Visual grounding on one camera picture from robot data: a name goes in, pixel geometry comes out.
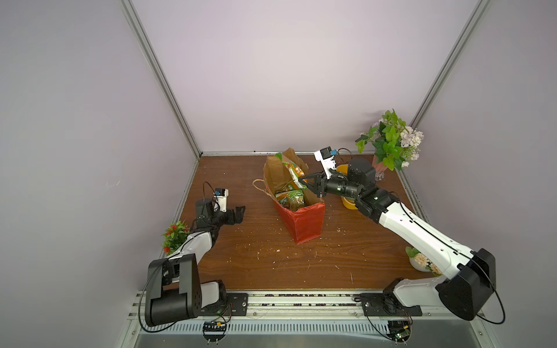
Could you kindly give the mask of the green yellow condiment packet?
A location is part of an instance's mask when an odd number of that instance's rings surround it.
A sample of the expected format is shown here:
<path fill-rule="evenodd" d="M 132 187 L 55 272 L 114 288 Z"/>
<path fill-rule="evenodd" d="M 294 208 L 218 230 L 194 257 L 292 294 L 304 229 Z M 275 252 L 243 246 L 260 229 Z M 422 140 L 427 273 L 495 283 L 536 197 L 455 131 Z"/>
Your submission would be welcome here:
<path fill-rule="evenodd" d="M 305 196 L 301 189 L 277 193 L 275 198 L 283 208 L 294 213 L 306 206 Z"/>

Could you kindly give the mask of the red paper bag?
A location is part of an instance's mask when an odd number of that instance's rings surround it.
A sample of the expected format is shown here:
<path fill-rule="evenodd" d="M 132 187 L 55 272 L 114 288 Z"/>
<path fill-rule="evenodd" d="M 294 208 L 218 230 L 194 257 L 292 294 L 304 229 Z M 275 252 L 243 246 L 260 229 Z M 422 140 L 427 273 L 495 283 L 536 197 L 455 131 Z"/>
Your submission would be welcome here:
<path fill-rule="evenodd" d="M 263 178 L 252 182 L 258 191 L 272 199 L 296 244 L 317 239 L 322 233 L 326 205 L 300 182 L 309 172 L 309 166 L 289 148 L 267 157 Z"/>

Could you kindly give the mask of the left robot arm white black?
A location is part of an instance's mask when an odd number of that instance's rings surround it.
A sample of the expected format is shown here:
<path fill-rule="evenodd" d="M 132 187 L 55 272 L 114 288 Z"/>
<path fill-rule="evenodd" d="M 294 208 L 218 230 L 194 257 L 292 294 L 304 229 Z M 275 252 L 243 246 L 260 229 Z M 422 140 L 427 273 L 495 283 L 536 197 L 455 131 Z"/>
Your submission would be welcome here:
<path fill-rule="evenodd" d="M 144 321 L 150 328 L 194 319 L 205 311 L 220 315 L 231 307 L 223 282 L 201 282 L 198 264 L 215 246 L 223 226 L 242 223 L 246 207 L 224 210 L 216 200 L 203 199 L 195 208 L 197 217 L 185 242 L 149 264 Z"/>

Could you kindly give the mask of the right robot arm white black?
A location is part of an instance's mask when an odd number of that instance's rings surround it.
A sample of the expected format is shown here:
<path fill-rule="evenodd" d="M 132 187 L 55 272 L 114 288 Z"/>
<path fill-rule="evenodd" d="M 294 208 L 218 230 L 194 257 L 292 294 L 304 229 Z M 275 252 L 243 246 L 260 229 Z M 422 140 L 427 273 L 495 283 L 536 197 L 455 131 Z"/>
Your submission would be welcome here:
<path fill-rule="evenodd" d="M 375 169 L 366 159 L 354 159 L 348 173 L 325 166 L 298 181 L 317 197 L 347 197 L 358 211 L 406 240 L 437 267 L 436 278 L 395 281 L 384 290 L 403 307 L 443 306 L 464 320 L 478 317 L 497 293 L 496 261 L 486 249 L 464 246 L 412 213 L 392 192 L 377 186 Z"/>

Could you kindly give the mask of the pink glass vase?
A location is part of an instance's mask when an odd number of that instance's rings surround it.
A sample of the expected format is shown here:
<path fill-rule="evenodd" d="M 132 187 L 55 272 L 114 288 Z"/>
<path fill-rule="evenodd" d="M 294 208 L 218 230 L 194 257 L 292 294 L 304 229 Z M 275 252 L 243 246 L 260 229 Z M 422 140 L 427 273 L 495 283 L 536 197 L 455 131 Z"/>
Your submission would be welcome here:
<path fill-rule="evenodd" d="M 373 156 L 372 166 L 375 169 L 375 181 L 383 181 L 388 167 L 384 166 L 376 155 Z"/>

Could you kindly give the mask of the yellow plastic tray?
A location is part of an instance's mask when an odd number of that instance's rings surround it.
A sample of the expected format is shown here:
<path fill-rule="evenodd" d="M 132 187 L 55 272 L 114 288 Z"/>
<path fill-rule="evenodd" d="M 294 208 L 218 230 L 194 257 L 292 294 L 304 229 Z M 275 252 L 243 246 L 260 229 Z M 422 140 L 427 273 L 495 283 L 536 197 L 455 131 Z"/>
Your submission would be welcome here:
<path fill-rule="evenodd" d="M 343 164 L 343 165 L 338 165 L 337 166 L 337 172 L 347 175 L 348 174 L 348 164 Z M 342 204 L 348 209 L 348 210 L 357 210 L 358 208 L 355 206 L 355 200 L 347 198 L 347 197 L 341 197 L 342 199 Z"/>

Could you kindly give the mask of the small red flower pot plant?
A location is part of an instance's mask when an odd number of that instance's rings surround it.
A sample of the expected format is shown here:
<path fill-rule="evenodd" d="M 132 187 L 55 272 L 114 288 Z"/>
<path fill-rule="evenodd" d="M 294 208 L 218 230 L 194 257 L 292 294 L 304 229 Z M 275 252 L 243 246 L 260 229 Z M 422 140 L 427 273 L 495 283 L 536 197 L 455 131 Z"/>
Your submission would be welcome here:
<path fill-rule="evenodd" d="M 189 227 L 182 221 L 173 223 L 164 233 L 164 242 L 162 244 L 163 252 L 170 255 L 178 250 L 187 240 L 189 235 Z"/>

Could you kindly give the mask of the green plant with white flowers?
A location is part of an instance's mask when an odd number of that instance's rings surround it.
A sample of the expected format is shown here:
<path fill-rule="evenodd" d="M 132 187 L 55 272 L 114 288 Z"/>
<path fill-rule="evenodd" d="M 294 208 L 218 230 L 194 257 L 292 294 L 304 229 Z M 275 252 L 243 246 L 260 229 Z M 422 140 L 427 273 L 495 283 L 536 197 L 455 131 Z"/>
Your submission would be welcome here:
<path fill-rule="evenodd" d="M 424 134 L 410 127 L 395 110 L 387 110 L 355 140 L 360 153 L 373 146 L 376 162 L 390 171 L 407 168 L 420 157 Z"/>

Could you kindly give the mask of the small cream flower pot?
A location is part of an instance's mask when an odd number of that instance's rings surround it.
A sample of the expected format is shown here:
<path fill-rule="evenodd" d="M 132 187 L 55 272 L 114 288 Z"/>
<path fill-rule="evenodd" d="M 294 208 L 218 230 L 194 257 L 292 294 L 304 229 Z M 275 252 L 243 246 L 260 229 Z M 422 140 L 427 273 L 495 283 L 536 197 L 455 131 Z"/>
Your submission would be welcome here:
<path fill-rule="evenodd" d="M 407 246 L 406 254 L 410 264 L 418 271 L 432 273 L 434 276 L 441 276 L 440 269 L 423 253 L 414 247 Z"/>

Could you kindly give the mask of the left circuit board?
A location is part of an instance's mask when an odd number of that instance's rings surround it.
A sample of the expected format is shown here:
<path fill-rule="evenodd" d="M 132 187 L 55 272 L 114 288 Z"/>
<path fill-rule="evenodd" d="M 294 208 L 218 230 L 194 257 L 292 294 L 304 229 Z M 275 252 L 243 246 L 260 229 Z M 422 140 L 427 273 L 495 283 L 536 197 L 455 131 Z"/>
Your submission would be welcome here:
<path fill-rule="evenodd" d="M 206 321 L 202 326 L 202 335 L 208 344 L 218 344 L 228 330 L 228 323 L 224 321 Z"/>

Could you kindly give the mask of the circuit board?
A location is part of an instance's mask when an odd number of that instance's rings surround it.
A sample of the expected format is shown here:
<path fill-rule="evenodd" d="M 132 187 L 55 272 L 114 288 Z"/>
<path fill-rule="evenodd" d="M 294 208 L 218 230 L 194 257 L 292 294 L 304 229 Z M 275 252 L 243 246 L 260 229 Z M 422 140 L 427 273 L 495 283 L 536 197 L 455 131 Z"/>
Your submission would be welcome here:
<path fill-rule="evenodd" d="M 206 321 L 202 326 L 202 335 L 208 344 L 218 344 L 228 330 L 228 323 L 224 321 Z"/>
<path fill-rule="evenodd" d="M 387 337 L 396 343 L 403 343 L 410 339 L 411 325 L 403 320 L 390 320 L 387 322 Z"/>

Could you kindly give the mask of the right circuit board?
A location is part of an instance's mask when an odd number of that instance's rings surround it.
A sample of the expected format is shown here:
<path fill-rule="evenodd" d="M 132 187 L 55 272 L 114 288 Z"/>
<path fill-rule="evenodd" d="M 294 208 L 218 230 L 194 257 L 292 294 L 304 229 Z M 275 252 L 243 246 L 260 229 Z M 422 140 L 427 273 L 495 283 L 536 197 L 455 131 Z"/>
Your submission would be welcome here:
<path fill-rule="evenodd" d="M 403 320 L 390 320 L 387 322 L 387 337 L 396 343 L 403 343 L 410 339 L 411 325 Z"/>

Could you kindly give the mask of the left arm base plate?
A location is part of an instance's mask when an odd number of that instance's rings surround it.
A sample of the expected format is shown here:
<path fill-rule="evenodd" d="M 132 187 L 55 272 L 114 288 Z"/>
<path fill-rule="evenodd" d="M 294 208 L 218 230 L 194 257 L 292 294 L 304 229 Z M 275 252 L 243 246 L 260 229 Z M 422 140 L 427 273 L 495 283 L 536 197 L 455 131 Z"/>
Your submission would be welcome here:
<path fill-rule="evenodd" d="M 249 304 L 248 293 L 232 292 L 226 295 L 226 298 L 220 299 L 215 304 L 209 304 L 201 309 L 200 316 L 225 318 L 232 316 L 246 316 L 247 306 Z"/>

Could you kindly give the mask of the aluminium front rail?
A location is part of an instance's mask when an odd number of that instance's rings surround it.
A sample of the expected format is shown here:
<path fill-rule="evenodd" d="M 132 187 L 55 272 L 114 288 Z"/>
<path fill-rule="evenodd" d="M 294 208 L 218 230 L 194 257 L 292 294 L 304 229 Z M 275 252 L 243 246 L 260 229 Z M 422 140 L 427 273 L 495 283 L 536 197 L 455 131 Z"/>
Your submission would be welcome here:
<path fill-rule="evenodd" d="M 423 316 L 420 317 L 368 317 L 364 315 L 360 303 L 354 301 L 356 297 L 364 293 L 382 293 L 380 291 L 353 289 L 349 290 L 232 290 L 227 293 L 242 292 L 248 293 L 249 304 L 247 306 L 247 315 L 232 316 L 244 319 L 279 319 L 279 320 L 357 320 L 366 318 L 378 318 L 380 320 L 403 320 L 403 319 L 442 319 L 457 320 L 455 316 L 447 308 L 440 304 L 435 305 L 419 305 L 422 309 Z M 200 316 L 203 307 L 195 307 L 191 314 L 188 310 L 173 310 L 171 314 L 165 315 L 164 318 L 171 319 L 168 324 L 181 322 L 185 320 L 202 320 L 217 317 Z"/>

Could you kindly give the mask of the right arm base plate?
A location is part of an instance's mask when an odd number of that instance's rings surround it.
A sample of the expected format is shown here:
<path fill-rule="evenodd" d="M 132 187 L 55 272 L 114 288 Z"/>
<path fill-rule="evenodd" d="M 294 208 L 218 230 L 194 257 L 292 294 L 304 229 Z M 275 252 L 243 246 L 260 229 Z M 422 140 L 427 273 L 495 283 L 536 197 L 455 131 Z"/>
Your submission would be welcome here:
<path fill-rule="evenodd" d="M 405 307 L 396 298 L 383 293 L 364 293 L 354 299 L 360 303 L 364 315 L 368 317 L 420 317 L 419 306 Z"/>

